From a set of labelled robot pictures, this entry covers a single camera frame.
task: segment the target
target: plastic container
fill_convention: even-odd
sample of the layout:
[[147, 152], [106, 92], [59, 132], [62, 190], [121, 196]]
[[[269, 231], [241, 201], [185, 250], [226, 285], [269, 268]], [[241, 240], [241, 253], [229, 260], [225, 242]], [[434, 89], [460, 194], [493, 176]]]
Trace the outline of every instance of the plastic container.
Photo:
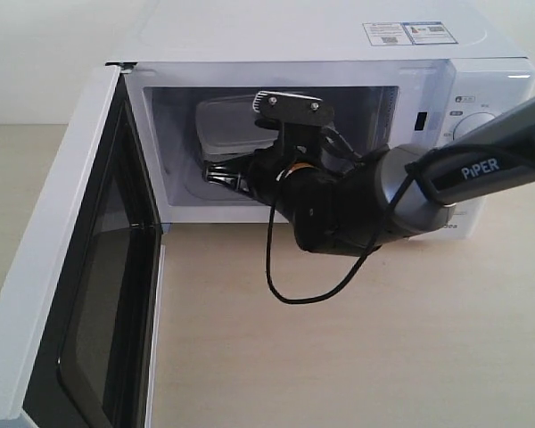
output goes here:
[[253, 95], [214, 98], [196, 106], [196, 132], [202, 160], [226, 161], [269, 147], [277, 131], [259, 128], [252, 109]]

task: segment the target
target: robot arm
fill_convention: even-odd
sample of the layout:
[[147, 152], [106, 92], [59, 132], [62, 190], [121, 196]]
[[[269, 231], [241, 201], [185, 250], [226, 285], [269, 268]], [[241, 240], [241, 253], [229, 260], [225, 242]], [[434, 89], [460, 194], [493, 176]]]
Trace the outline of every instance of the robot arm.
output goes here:
[[[204, 176], [273, 205], [305, 251], [360, 256], [445, 226], [456, 202], [535, 181], [535, 99], [440, 149], [347, 152], [356, 163], [344, 174], [321, 161], [332, 106], [279, 93], [260, 93], [254, 106], [260, 126], [279, 130], [274, 145], [207, 165]], [[340, 136], [335, 143], [345, 153]]]

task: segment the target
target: warning label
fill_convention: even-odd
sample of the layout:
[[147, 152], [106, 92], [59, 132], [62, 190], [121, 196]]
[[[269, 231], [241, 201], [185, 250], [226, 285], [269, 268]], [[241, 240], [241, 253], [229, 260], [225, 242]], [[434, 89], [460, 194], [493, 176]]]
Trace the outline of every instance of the warning label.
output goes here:
[[363, 24], [371, 45], [412, 45], [407, 32], [400, 22]]
[[457, 41], [441, 22], [402, 22], [413, 45], [454, 45]]

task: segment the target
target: wire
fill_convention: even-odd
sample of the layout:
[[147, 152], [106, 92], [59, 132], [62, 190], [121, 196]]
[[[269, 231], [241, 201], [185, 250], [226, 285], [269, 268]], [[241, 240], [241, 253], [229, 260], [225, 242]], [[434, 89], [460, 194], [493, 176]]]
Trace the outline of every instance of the wire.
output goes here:
[[[320, 301], [331, 299], [333, 296], [341, 292], [347, 286], [347, 284], [349, 284], [351, 279], [357, 274], [357, 272], [363, 266], [368, 256], [373, 252], [375, 245], [381, 235], [381, 232], [383, 231], [387, 221], [390, 219], [391, 215], [393, 214], [400, 200], [402, 199], [402, 197], [404, 196], [408, 188], [412, 185], [412, 183], [415, 182], [416, 180], [420, 180], [420, 176], [423, 173], [424, 169], [430, 166], [435, 161], [443, 160], [444, 158], [450, 155], [456, 155], [460, 153], [471, 154], [475, 152], [477, 153], [482, 152], [482, 153], [487, 153], [487, 154], [491, 154], [494, 156], [499, 156], [502, 159], [516, 163], [518, 166], [524, 166], [526, 168], [535, 169], [534, 161], [527, 160], [522, 156], [515, 155], [506, 150], [497, 148], [495, 146], [486, 145], [486, 144], [458, 144], [458, 145], [442, 147], [440, 149], [434, 149], [428, 152], [420, 160], [407, 165], [406, 178], [404, 179], [402, 184], [399, 186], [398, 190], [392, 197], [390, 203], [387, 205], [386, 209], [384, 210], [384, 213], [381, 219], [379, 220], [379, 222], [377, 223], [376, 228], [374, 229], [374, 232], [371, 234], [370, 238], [368, 239], [368, 242], [366, 243], [363, 253], [355, 262], [355, 264], [352, 266], [352, 268], [349, 270], [347, 275], [334, 288], [332, 288], [328, 292], [324, 292], [323, 294], [319, 294], [317, 296], [301, 298], [301, 299], [289, 299], [283, 296], [274, 286], [273, 279], [271, 276], [271, 245], [272, 245], [272, 238], [273, 238], [273, 231], [274, 231], [274, 219], [276, 215], [276, 204], [279, 199], [282, 186], [284, 184], [284, 179], [282, 179], [279, 183], [276, 196], [271, 204], [270, 211], [269, 211], [269, 222], [267, 224], [266, 279], [267, 279], [267, 285], [269, 286], [269, 290], [276, 296], [276, 298], [279, 301], [288, 305], [307, 305], [307, 304], [318, 303]], [[281, 177], [286, 176], [287, 172], [289, 172], [289, 169], [292, 167], [292, 165], [293, 165], [293, 162], [284, 170], [284, 173], [282, 174]]]

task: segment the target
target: microwave oven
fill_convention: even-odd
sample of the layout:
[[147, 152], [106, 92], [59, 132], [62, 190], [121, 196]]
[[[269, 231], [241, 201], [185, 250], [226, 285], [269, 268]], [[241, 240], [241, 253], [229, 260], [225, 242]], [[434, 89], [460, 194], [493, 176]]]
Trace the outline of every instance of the microwave oven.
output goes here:
[[[268, 207], [203, 180], [202, 106], [314, 95], [364, 154], [448, 144], [525, 101], [534, 80], [463, 0], [150, 2], [86, 83], [5, 279], [0, 427], [151, 426], [161, 234], [268, 222]], [[249, 128], [245, 109], [225, 113], [217, 134]], [[459, 203], [416, 239], [469, 236], [482, 205]]]

